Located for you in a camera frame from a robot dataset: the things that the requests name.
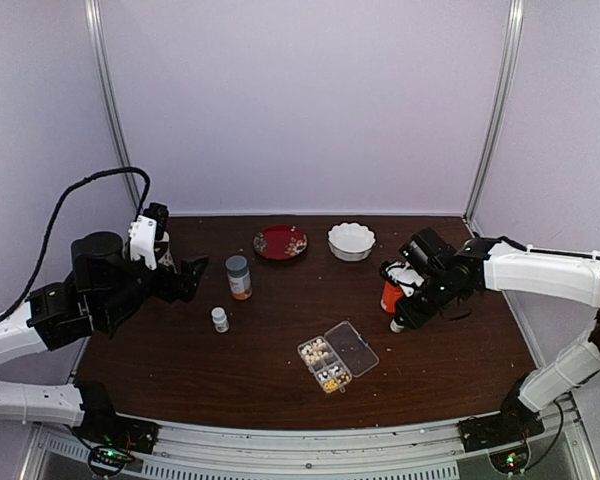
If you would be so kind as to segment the small white bottle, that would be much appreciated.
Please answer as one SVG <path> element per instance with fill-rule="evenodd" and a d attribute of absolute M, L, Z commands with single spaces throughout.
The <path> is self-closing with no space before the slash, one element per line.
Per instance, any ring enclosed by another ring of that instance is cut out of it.
<path fill-rule="evenodd" d="M 211 310 L 211 319 L 218 333 L 225 333 L 229 330 L 229 320 L 224 308 L 214 307 Z"/>
<path fill-rule="evenodd" d="M 392 321 L 390 323 L 390 330 L 393 333 L 399 334 L 399 333 L 401 333 L 404 330 L 404 327 L 401 326 L 401 325 L 399 325 L 399 324 L 397 324 L 395 321 Z"/>

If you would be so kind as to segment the orange pill bottle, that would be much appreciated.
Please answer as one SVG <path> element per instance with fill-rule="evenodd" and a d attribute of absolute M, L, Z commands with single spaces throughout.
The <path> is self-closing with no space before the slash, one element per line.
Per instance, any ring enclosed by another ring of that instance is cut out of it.
<path fill-rule="evenodd" d="M 381 308 L 388 314 L 396 313 L 396 303 L 404 296 L 401 286 L 394 286 L 390 282 L 384 283 L 384 288 L 380 300 Z"/>

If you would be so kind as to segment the grey capped supplement bottle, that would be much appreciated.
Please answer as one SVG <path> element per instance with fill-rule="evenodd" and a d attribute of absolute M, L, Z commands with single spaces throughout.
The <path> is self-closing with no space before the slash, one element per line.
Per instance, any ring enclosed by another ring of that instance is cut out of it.
<path fill-rule="evenodd" d="M 225 268 L 232 296 L 236 300 L 247 300 L 253 289 L 248 260 L 242 255 L 233 255 L 225 261 Z"/>

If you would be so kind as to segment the clear plastic pill organizer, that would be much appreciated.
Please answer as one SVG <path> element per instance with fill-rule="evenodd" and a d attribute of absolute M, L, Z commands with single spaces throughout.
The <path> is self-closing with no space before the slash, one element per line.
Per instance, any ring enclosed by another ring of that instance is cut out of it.
<path fill-rule="evenodd" d="M 379 363 L 377 354 L 349 321 L 299 344 L 297 353 L 325 394 L 344 392 L 354 379 Z"/>

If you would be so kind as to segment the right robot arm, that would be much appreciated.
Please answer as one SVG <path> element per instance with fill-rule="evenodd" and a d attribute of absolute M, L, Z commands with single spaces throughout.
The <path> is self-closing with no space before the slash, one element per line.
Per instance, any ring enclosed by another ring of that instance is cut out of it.
<path fill-rule="evenodd" d="M 539 249 L 506 236 L 476 236 L 456 249 L 425 228 L 400 253 L 402 260 L 380 267 L 381 277 L 402 292 L 390 324 L 395 333 L 419 329 L 453 301 L 483 291 L 533 293 L 595 309 L 592 326 L 512 388 L 493 419 L 499 440 L 515 440 L 551 402 L 600 373 L 600 251 Z"/>

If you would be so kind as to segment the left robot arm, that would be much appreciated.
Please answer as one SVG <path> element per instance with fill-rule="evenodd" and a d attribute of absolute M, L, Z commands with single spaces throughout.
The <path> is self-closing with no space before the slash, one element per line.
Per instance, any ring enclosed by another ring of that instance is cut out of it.
<path fill-rule="evenodd" d="M 0 365 L 54 351 L 100 332 L 113 336 L 150 298 L 190 302 L 208 258 L 180 267 L 128 258 L 122 238 L 96 232 L 71 245 L 72 270 L 62 282 L 26 295 L 12 313 L 0 315 Z M 124 424 L 98 382 L 33 385 L 0 381 L 0 420 L 64 424 L 87 429 L 103 444 L 117 442 Z"/>

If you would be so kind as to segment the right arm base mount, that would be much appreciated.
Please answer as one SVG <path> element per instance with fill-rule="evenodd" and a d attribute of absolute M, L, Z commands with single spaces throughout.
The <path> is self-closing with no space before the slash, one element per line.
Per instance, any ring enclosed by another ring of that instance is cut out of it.
<path fill-rule="evenodd" d="M 505 475 L 521 474 L 530 465 L 529 440 L 545 431 L 539 414 L 529 410 L 516 392 L 505 397 L 497 413 L 469 417 L 458 423 L 458 429 L 466 453 L 487 450 L 491 466 Z"/>

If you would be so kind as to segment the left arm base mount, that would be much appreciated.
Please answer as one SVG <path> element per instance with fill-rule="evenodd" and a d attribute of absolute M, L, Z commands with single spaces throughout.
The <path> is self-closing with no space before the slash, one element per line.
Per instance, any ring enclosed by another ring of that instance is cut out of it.
<path fill-rule="evenodd" d="M 159 425 L 117 413 L 106 387 L 99 382 L 76 382 L 83 419 L 70 427 L 72 435 L 88 450 L 87 466 L 103 479 L 120 474 L 137 461 L 136 454 L 151 454 Z"/>

